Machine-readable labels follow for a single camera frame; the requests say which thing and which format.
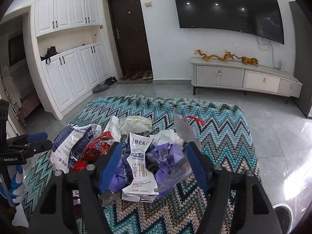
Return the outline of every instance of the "tv stand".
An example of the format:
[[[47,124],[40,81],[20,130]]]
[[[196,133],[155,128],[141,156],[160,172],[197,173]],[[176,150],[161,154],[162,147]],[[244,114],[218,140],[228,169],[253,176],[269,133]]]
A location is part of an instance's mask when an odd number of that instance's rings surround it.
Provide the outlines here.
[[[299,97],[302,83],[287,72],[263,65],[245,65],[240,61],[205,61],[191,58],[193,94],[197,88],[224,88]]]

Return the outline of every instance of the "wall switch plate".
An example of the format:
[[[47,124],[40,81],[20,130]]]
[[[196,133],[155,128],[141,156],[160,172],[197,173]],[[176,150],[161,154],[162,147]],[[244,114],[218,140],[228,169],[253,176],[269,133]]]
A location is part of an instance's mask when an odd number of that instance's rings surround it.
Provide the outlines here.
[[[152,2],[151,2],[151,1],[145,2],[145,6],[146,6],[146,7],[152,6]]]

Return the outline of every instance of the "golden tiger figurine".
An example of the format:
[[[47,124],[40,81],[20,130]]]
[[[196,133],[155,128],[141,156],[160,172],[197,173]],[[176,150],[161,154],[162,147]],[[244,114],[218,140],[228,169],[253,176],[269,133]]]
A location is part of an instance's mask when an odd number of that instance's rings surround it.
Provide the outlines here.
[[[203,58],[204,60],[206,60],[206,61],[209,61],[209,59],[212,58],[212,57],[216,57],[219,61],[225,61],[225,62],[227,62],[226,60],[229,59],[229,58],[232,58],[232,59],[234,60],[234,58],[233,58],[234,55],[231,54],[231,52],[228,52],[228,51],[225,50],[224,53],[225,53],[225,54],[224,54],[223,58],[219,57],[219,56],[216,55],[216,54],[212,54],[212,55],[208,56],[207,54],[202,53],[202,51],[201,51],[200,49],[195,50],[195,53],[194,53],[194,54],[199,54],[199,55],[201,55],[202,58]]]
[[[246,65],[255,65],[258,66],[259,62],[256,58],[248,58],[246,56],[238,58],[235,54],[233,54],[237,59],[241,59],[241,62],[246,64]]]

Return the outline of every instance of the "beige garment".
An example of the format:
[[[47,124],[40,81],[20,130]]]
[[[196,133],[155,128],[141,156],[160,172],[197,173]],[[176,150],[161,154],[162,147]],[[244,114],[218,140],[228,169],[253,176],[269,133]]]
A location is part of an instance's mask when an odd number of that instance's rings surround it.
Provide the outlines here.
[[[13,82],[13,78],[10,76],[10,70],[7,65],[1,64],[1,78],[4,88],[7,90],[7,94],[11,100],[11,104],[14,105],[16,103],[18,108],[21,108],[21,94]]]

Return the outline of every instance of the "purple plastic bag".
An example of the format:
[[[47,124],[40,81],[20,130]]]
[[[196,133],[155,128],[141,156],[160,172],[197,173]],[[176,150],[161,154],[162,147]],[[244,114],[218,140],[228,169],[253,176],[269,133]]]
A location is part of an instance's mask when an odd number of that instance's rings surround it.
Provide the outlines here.
[[[126,185],[127,185],[127,176],[125,171],[125,161],[124,158],[121,157],[118,166],[115,170],[115,174],[110,182],[109,189],[113,193],[117,193],[121,191],[121,189],[125,188]]]
[[[152,160],[156,161],[159,166],[159,170],[155,174],[155,179],[158,187],[160,187],[163,184],[163,181],[166,180],[171,173],[172,166],[177,164],[177,162],[184,157],[184,154],[177,144],[158,145],[151,151],[151,153]],[[162,191],[157,196],[157,199],[166,196],[175,185],[176,184],[168,190]]]

